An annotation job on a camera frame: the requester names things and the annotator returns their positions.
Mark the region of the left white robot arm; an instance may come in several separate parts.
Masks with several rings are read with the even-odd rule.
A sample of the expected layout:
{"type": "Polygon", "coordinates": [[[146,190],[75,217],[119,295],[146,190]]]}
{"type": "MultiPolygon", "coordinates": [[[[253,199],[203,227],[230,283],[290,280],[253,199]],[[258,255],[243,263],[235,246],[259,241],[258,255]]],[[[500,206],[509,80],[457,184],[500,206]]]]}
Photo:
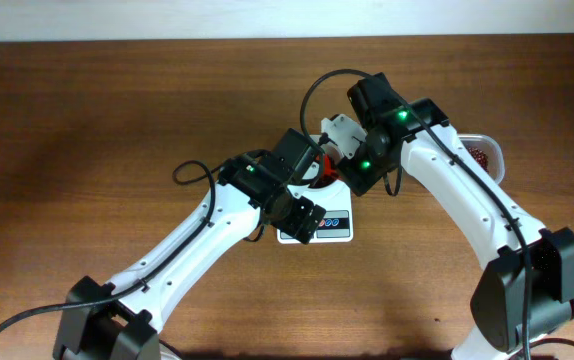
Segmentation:
{"type": "Polygon", "coordinates": [[[153,250],[105,284],[88,276],[67,295],[56,359],[160,359],[159,334],[176,306],[232,246],[269,225],[307,244],[324,209],[294,185],[307,183],[320,150],[288,130],[271,150],[255,150],[206,170],[209,190],[153,250]]]}

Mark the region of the red measuring scoop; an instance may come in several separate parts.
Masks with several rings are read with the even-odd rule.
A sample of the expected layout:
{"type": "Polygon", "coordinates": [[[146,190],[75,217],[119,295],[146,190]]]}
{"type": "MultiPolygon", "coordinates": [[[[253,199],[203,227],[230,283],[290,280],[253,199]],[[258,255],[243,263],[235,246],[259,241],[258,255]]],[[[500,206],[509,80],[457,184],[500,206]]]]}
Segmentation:
{"type": "Polygon", "coordinates": [[[331,173],[336,173],[338,175],[338,172],[336,170],[336,165],[334,163],[334,160],[329,156],[329,155],[325,155],[323,157],[323,161],[324,161],[324,165],[323,165],[323,173],[319,176],[319,178],[323,175],[323,174],[331,174],[331,173]]]}

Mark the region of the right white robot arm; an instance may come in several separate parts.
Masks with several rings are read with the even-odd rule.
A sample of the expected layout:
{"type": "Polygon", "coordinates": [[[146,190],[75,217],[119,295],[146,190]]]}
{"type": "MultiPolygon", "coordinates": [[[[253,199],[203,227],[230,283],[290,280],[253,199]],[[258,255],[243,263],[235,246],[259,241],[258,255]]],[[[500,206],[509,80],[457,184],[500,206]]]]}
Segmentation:
{"type": "Polygon", "coordinates": [[[429,99],[405,102],[378,73],[347,92],[364,138],[335,137],[337,168],[362,196],[392,171],[438,201],[472,247],[483,274],[470,300],[475,326],[454,359],[509,359],[574,320],[574,232],[551,231],[476,162],[429,99]]]}

